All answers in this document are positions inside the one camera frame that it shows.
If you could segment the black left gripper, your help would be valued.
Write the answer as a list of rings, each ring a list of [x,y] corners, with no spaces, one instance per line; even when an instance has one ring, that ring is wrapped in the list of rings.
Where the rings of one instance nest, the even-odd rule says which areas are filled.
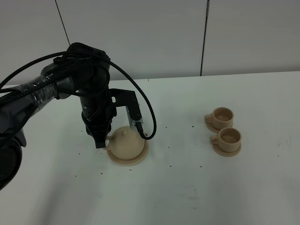
[[[82,119],[86,132],[92,136],[97,149],[106,147],[105,141],[111,131],[111,123],[116,112],[106,115],[105,109],[112,103],[109,88],[95,97],[80,97]]]

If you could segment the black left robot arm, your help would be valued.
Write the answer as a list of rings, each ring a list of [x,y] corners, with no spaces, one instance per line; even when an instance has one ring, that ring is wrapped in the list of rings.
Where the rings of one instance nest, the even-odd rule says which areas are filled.
[[[64,52],[49,54],[22,66],[8,78],[47,59],[53,62],[32,81],[13,88],[1,87],[0,99],[0,186],[4,188],[17,174],[22,149],[26,146],[23,131],[28,120],[53,99],[80,98],[82,120],[97,148],[105,146],[115,112],[108,88],[110,58],[102,50],[73,43]]]

